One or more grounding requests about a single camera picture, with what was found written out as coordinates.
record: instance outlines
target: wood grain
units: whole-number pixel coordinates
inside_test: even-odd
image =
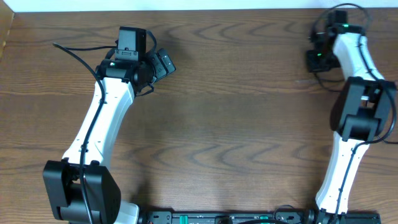
[[[337,97],[305,68],[309,27],[320,12],[17,14],[0,63],[0,223],[57,222],[42,169],[73,141],[94,80],[51,43],[109,45],[121,25],[150,29],[177,66],[124,118],[111,168],[123,199],[175,210],[308,208],[328,165]],[[398,9],[371,14],[369,49],[379,71],[397,80]],[[94,67],[105,52],[79,55]],[[322,75],[339,79],[341,71]],[[396,147],[371,146],[351,210],[398,222],[397,159]]]

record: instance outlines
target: wire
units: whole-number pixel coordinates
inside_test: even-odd
[[[281,208],[293,208],[293,209],[294,209],[294,207],[291,206],[291,205],[281,205],[281,206],[279,206],[279,207],[274,211],[274,213],[272,214],[272,217],[273,217],[275,220],[276,220],[276,213],[277,213],[278,210],[280,210]],[[297,223],[294,223],[294,224],[301,224],[301,222],[302,222],[302,220],[304,219],[304,217],[301,216],[298,212],[296,212],[296,214],[300,217],[300,221],[297,222]]]
[[[106,53],[105,55],[105,59],[111,59],[111,57],[114,55],[114,50],[115,49],[109,50],[108,53]]]
[[[390,141],[386,141],[386,140],[383,140],[383,142],[386,144],[398,144],[398,142],[390,142]]]
[[[327,90],[327,91],[329,91],[329,92],[332,92],[332,93],[340,93],[340,92],[341,92],[341,90],[332,90],[331,88],[326,87],[326,86],[323,84],[322,81],[324,81],[324,82],[335,82],[335,83],[342,82],[342,81],[339,81],[339,80],[326,80],[326,79],[320,78],[320,77],[318,76],[318,73],[316,73],[316,72],[313,73],[313,76],[315,76],[315,78],[318,80],[319,85],[320,85],[322,88],[324,88],[325,90]]]
[[[101,46],[101,47],[90,47],[86,49],[79,49],[79,48],[73,48],[73,47],[63,47],[64,49],[67,50],[79,50],[79,51],[88,51],[88,50],[99,50],[99,49],[108,49],[108,48],[116,48],[116,46]]]
[[[338,4],[337,6],[333,6],[333,7],[329,8],[329,9],[323,11],[323,13],[321,13],[321,14],[319,15],[318,19],[316,19],[316,21],[312,24],[310,36],[312,35],[313,32],[315,32],[316,26],[317,26],[317,24],[319,23],[319,21],[320,21],[326,14],[328,14],[330,11],[332,11],[332,10],[334,10],[334,9],[336,9],[337,7],[340,7],[340,6],[354,6],[354,7],[357,7],[358,9],[360,9],[361,11],[363,11],[364,14],[365,14],[365,16],[368,18],[368,21],[367,21],[367,23],[365,24],[364,29],[365,29],[365,30],[368,29],[368,27],[369,27],[369,25],[370,25],[370,23],[371,23],[371,16],[370,16],[369,13],[367,12],[367,10],[365,10],[365,9],[362,8],[361,6],[359,6],[359,5],[357,5],[357,4],[354,4],[354,3],[343,3],[343,4]]]
[[[147,30],[147,34],[154,42],[154,46],[146,53],[147,55],[151,55],[151,54],[155,53],[155,51],[156,51],[157,41],[156,41],[155,36],[153,35],[153,33],[150,30]]]
[[[99,80],[98,76],[94,72],[94,70],[79,56],[75,55],[73,52],[69,51],[66,47],[62,47],[61,45],[57,43],[53,43],[54,47],[63,50],[64,52],[68,53],[71,55],[73,58],[78,60],[80,63],[82,63],[89,71],[90,73],[94,76],[95,80],[98,83],[98,86],[101,90],[101,99],[99,101],[98,109],[95,112],[94,118],[90,124],[90,127],[87,130],[85,140],[83,141],[83,144],[81,145],[81,152],[80,152],[80,164],[79,164],[79,178],[80,178],[80,185],[81,185],[81,193],[83,195],[83,201],[85,203],[85,207],[87,210],[88,214],[88,220],[91,224],[94,223],[93,219],[93,214],[91,213],[90,209],[90,204],[88,202],[88,197],[87,197],[87,190],[86,190],[86,184],[85,184],[85,176],[84,176],[84,158],[85,158],[85,153],[87,151],[87,144],[88,144],[88,139],[90,138],[90,134],[94,128],[95,122],[100,114],[101,108],[104,105],[105,102],[105,91],[104,91],[104,86],[101,83],[101,80]]]
[[[365,57],[364,57],[364,55],[363,55],[361,38],[362,38],[362,36],[364,35],[364,32],[365,32],[365,30],[363,30],[363,31],[361,32],[361,34],[359,35],[359,37],[358,37],[358,49],[359,49],[359,54],[361,55],[362,61],[363,61],[363,63],[365,64],[366,70],[368,71],[368,73],[370,74],[370,76],[372,76],[373,79],[375,79],[375,80],[379,83],[379,85],[380,85],[382,88],[385,88],[383,81],[380,80],[380,79],[378,79],[378,78],[373,74],[372,70],[370,69],[370,67],[369,67],[368,63],[366,62],[366,59],[365,59]],[[388,136],[389,136],[389,135],[392,133],[392,131],[394,130],[394,126],[396,125],[396,121],[397,121],[397,108],[396,108],[396,104],[395,104],[394,98],[391,96],[391,94],[390,94],[390,92],[389,92],[388,90],[386,90],[386,94],[387,94],[388,99],[390,100],[390,104],[391,104],[391,109],[392,109],[392,121],[391,121],[391,125],[390,125],[390,128],[389,128],[388,132],[386,132],[386,133],[383,135],[383,137],[381,137],[381,138],[375,140],[375,141],[377,141],[377,142],[381,142],[381,141],[385,140],[386,138],[388,138]]]

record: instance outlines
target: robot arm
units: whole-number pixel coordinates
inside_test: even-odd
[[[346,214],[355,174],[369,148],[363,142],[372,141],[381,133],[391,108],[386,91],[395,95],[395,84],[384,81],[377,71],[367,48],[366,37],[359,38],[361,33],[362,27],[347,24],[345,11],[335,11],[329,14],[326,32],[313,36],[315,50],[307,52],[310,72],[341,67],[346,80],[331,112],[333,152],[315,198],[319,211],[323,213]],[[377,80],[368,73],[365,63]],[[384,82],[384,88],[378,82]],[[373,107],[364,106],[368,102],[373,103]]]
[[[146,34],[154,41],[154,47],[146,52]],[[114,142],[134,98],[143,88],[175,71],[166,50],[155,52],[156,40],[147,30],[121,27],[116,49],[112,49],[97,67],[95,73],[104,88],[104,103],[95,120],[84,154],[84,181],[76,182],[80,174],[80,156],[83,140],[99,109],[102,97],[98,82],[86,118],[70,148],[61,161],[47,161],[43,178],[53,215],[58,220],[87,223],[88,203],[93,223],[136,223],[138,206],[121,200],[121,192],[109,173]]]

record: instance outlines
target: green led light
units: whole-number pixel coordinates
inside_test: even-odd
[[[268,219],[268,216],[260,216],[260,219]]]
[[[188,224],[188,215],[180,215],[180,224]]]

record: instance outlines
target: white wall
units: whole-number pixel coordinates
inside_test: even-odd
[[[398,0],[4,0],[14,12],[326,8],[351,2],[398,7]]]

